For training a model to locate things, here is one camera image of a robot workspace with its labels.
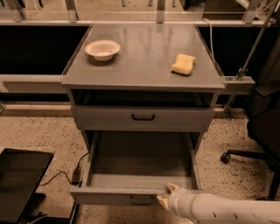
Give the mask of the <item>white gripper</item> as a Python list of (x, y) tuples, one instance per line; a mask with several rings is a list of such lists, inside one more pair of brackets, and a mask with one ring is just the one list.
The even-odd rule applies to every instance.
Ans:
[(157, 200), (159, 204), (165, 209), (169, 210), (180, 218), (192, 218), (192, 203), (194, 194), (185, 189), (179, 188), (178, 185), (167, 183), (165, 189), (170, 193), (159, 194)]

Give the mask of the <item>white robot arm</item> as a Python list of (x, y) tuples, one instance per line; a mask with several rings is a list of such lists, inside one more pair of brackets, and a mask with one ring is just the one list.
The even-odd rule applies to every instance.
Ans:
[(166, 184), (159, 204), (193, 224), (280, 224), (280, 202), (227, 199), (200, 190)]

